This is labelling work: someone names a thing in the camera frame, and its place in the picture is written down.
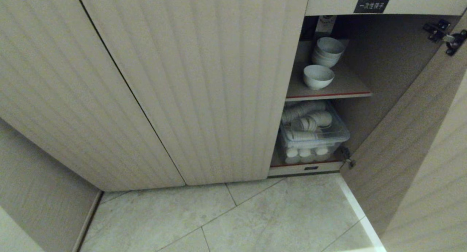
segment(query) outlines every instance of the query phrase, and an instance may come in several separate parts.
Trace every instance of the red trim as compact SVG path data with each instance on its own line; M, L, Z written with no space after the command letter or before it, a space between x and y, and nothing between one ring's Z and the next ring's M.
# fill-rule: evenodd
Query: red trim
M271 168L275 167L296 167L297 165L312 165L312 164L327 164L327 163L335 163L335 162L340 162L339 160L334 160L334 161L324 161L324 162L318 162L318 163L309 163L309 164L283 164L283 165L276 165L276 166L271 166Z
M326 96L342 96L342 95L357 95L357 94L370 94L371 92L350 92L350 93L335 93L324 95L305 95L305 96L287 96L286 99L294 98L310 98L310 97L326 97Z

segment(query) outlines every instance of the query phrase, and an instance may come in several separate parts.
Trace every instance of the white bowl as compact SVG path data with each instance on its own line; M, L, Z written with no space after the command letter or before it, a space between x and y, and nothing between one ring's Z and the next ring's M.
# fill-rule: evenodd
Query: white bowl
M303 69L304 81L311 89L322 89L334 79L334 72L321 65L310 65Z
M318 39L315 49L327 58L339 58L345 50L344 44L332 37Z
M318 54L316 51L313 51L313 54L312 54L313 64L332 68L335 64L337 64L338 61L339 61L339 58L326 58Z

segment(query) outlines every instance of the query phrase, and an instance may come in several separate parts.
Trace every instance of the floor tile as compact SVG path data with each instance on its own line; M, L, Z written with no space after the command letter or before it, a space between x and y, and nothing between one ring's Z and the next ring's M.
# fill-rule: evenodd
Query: floor tile
M188 236L182 237L182 239L170 244L158 252L209 252L206 240L204 238L203 230L198 228L194 232L188 234Z
M323 252L377 252L361 222L339 237Z
M126 194L128 191L121 191L121 192L104 192L102 195L102 199L100 200L100 203L103 204L105 202L108 202L112 199L115 199L121 195Z
M261 192L203 227L210 251L322 251L359 220L339 177L289 177Z
M228 183L227 187L232 194L233 200L239 205L282 179L273 178L253 182Z
M99 205L81 252L156 251L232 207L224 184L128 192Z

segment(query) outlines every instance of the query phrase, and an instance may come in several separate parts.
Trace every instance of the wall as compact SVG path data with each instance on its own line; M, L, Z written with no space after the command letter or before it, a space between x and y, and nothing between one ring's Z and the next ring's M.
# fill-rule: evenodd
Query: wall
M0 119L0 250L76 249L99 195Z
M467 72L428 155L381 236L387 251L467 250L466 163Z

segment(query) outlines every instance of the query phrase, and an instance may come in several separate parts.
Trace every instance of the black label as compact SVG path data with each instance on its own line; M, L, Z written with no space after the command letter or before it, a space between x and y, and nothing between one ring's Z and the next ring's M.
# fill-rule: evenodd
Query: black label
M354 14L382 14L389 0L358 0Z

